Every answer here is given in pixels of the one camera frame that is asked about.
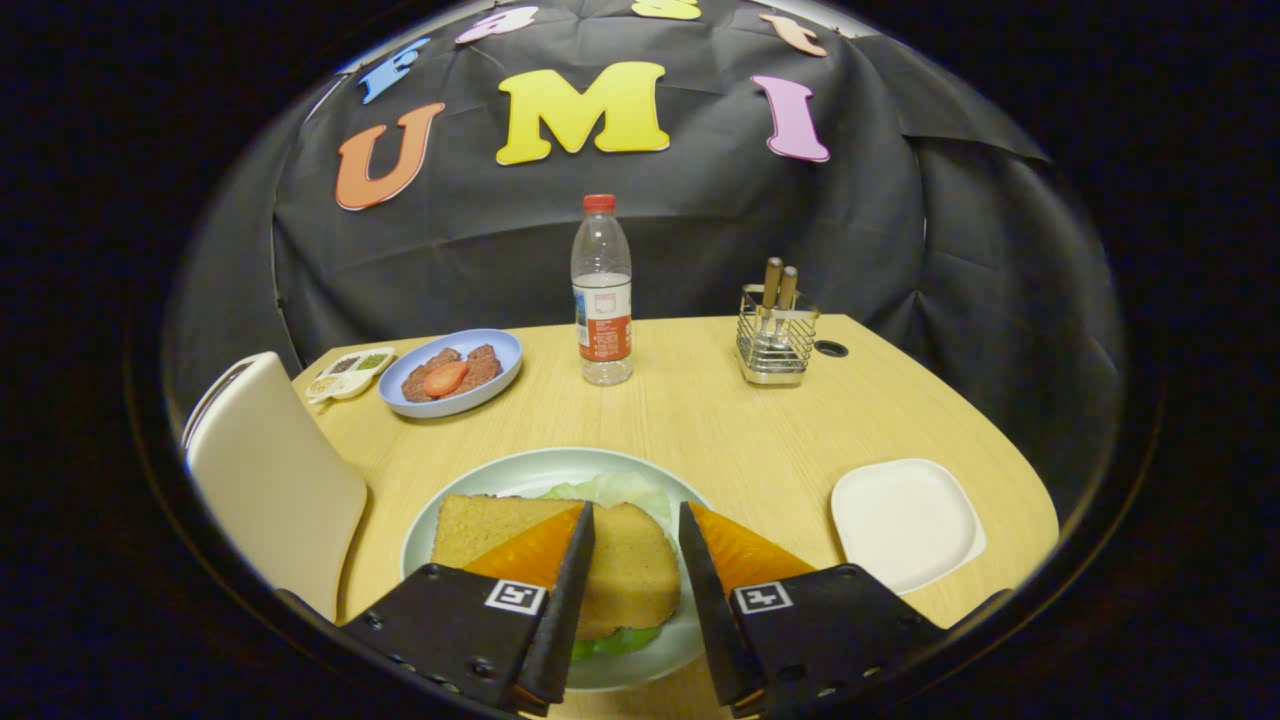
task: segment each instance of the bottle label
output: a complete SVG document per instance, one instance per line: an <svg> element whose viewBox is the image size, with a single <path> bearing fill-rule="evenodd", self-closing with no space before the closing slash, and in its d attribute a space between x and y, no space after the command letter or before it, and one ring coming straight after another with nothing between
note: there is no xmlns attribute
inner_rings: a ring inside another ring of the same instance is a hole
<svg viewBox="0 0 1280 720"><path fill-rule="evenodd" d="M577 304L577 350L596 363L631 355L631 283L613 287L573 286Z"/></svg>

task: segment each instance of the blue letter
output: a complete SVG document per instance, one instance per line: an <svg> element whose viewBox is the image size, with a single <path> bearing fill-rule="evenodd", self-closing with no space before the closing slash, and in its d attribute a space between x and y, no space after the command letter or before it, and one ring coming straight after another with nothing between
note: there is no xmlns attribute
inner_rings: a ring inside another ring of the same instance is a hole
<svg viewBox="0 0 1280 720"><path fill-rule="evenodd" d="M369 95L365 95L364 104L369 105L374 97L378 97L384 90L396 85L396 81L408 74L408 67L413 64L413 60L417 60L417 49L426 45L430 40L430 37L424 37L413 41L412 45L392 55L390 60L378 65L374 68L374 72L365 76L360 81L369 88Z"/></svg>

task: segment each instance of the white chair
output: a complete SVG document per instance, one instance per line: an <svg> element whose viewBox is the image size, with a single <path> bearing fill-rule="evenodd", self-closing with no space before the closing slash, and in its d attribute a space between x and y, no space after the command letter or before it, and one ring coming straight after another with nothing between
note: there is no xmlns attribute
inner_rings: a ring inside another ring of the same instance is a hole
<svg viewBox="0 0 1280 720"><path fill-rule="evenodd" d="M274 588L330 621L367 488L316 427L274 352L236 363L187 421L187 468L223 530Z"/></svg>

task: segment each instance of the letter i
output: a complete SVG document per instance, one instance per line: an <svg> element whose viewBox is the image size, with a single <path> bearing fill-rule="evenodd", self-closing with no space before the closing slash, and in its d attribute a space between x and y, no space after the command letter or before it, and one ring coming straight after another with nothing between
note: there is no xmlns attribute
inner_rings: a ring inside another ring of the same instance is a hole
<svg viewBox="0 0 1280 720"><path fill-rule="evenodd" d="M788 79L771 76L751 76L751 82L764 88L773 111L773 137L769 150L786 158L799 158L813 163L826 163L831 151L818 142L818 133L809 114L813 91Z"/></svg>

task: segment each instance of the meat patty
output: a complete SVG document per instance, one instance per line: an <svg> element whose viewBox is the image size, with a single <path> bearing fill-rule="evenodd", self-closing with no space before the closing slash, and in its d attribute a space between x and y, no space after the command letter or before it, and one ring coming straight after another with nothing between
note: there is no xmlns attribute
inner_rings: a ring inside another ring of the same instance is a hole
<svg viewBox="0 0 1280 720"><path fill-rule="evenodd" d="M410 402L426 402L431 400L430 395L422 392L422 380L426 379L426 374L442 365L448 365L449 363L457 363L458 360L462 360L462 355L460 355L458 351L453 350L452 347L445 347L439 354L436 354L435 357L431 357L422 365L413 368L413 372L410 373L404 383L401 384L401 392L404 393L404 400L408 400Z"/></svg>
<svg viewBox="0 0 1280 720"><path fill-rule="evenodd" d="M488 355L481 352L481 350L486 347L489 348ZM468 389L475 389L497 378L499 373L502 373L502 363L499 363L493 355L493 347L483 345L467 355L467 374L462 378L462 384L444 397L453 397L454 395L462 395Z"/></svg>
<svg viewBox="0 0 1280 720"><path fill-rule="evenodd" d="M480 347L467 354L467 360L480 360L481 357L497 359L497 356L493 354L492 345L489 343L481 345Z"/></svg>

